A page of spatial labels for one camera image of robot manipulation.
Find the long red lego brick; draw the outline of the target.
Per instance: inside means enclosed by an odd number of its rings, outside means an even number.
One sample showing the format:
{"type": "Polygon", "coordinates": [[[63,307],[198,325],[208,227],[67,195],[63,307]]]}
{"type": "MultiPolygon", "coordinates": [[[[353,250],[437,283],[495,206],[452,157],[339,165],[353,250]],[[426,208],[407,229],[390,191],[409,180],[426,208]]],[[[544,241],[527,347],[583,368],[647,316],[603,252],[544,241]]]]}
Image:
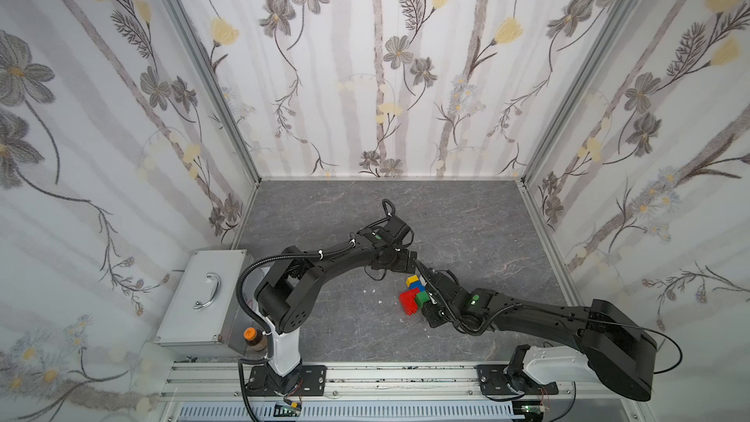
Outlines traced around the long red lego brick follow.
{"type": "Polygon", "coordinates": [[[419,293],[419,289],[412,288],[400,293],[400,296],[398,297],[398,300],[402,305],[402,310],[404,310],[408,316],[414,315],[419,311],[419,305],[416,300],[419,293]]]}

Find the yellow lego brick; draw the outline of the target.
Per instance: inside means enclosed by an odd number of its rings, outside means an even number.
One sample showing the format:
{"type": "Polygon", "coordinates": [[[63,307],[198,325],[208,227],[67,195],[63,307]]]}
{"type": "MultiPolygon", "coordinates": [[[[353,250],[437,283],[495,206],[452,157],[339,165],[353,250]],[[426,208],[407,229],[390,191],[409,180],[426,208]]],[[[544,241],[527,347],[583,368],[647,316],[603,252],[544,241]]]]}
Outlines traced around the yellow lego brick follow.
{"type": "Polygon", "coordinates": [[[412,287],[412,285],[414,285],[414,283],[419,283],[419,281],[420,281],[420,279],[419,279],[419,277],[417,277],[417,275],[412,275],[411,277],[409,277],[406,280],[406,285],[408,287],[412,287]]]}

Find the green lego brick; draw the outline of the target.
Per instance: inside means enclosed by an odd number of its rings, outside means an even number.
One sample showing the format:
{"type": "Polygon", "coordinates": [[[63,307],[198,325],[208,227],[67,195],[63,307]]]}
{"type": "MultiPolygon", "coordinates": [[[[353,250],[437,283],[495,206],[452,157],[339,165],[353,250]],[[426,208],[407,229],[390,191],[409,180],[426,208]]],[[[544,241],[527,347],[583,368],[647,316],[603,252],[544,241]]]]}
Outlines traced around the green lego brick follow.
{"type": "Polygon", "coordinates": [[[422,309],[425,304],[431,302],[431,297],[427,291],[419,291],[414,297],[414,302],[419,309],[422,309]]]}

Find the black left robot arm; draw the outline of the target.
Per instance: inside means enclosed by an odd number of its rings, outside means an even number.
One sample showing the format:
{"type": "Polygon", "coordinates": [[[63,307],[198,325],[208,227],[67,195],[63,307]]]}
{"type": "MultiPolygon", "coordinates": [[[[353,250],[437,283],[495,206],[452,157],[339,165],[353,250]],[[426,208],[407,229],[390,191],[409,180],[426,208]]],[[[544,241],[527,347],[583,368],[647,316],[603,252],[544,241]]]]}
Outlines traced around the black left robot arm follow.
{"type": "Polygon", "coordinates": [[[313,313],[322,287],[355,269],[413,274],[414,232],[394,214],[368,225],[338,245],[316,251],[285,248],[253,263],[236,283],[243,312],[270,338],[263,364],[265,387],[277,394],[294,390],[302,379],[299,328],[313,313]]]}

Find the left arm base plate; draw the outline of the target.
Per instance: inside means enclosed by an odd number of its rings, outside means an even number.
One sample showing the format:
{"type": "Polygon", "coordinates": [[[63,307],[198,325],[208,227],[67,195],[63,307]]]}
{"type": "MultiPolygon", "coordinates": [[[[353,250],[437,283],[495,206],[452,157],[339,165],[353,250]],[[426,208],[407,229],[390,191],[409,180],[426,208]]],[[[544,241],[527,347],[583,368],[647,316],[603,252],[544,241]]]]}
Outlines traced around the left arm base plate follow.
{"type": "Polygon", "coordinates": [[[327,371],[325,365],[298,365],[279,376],[268,365],[258,365],[251,369],[244,391],[250,397],[322,397],[327,371]]]}

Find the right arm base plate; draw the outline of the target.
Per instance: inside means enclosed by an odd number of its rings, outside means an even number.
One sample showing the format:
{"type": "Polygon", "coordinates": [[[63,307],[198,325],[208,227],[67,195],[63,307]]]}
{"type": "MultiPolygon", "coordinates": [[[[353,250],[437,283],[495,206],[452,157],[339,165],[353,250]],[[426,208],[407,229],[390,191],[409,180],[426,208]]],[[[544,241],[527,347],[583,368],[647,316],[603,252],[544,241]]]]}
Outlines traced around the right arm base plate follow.
{"type": "Polygon", "coordinates": [[[478,365],[476,367],[480,391],[487,397],[558,395],[556,383],[542,386],[521,369],[508,365],[478,365]]]}

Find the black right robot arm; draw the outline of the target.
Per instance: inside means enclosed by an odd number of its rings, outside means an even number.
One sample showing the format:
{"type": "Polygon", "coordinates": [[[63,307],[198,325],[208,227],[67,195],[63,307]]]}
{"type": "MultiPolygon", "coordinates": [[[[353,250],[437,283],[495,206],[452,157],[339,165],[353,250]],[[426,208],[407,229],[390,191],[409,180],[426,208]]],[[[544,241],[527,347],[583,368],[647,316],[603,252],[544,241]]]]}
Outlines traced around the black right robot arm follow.
{"type": "Polygon", "coordinates": [[[637,402],[652,398],[656,341],[617,306],[599,299],[589,306],[552,306],[492,289],[469,292],[448,271],[421,267],[419,275],[430,296],[423,314],[431,327],[451,324],[471,336],[511,331],[553,341],[582,353],[615,394],[637,402]]]}

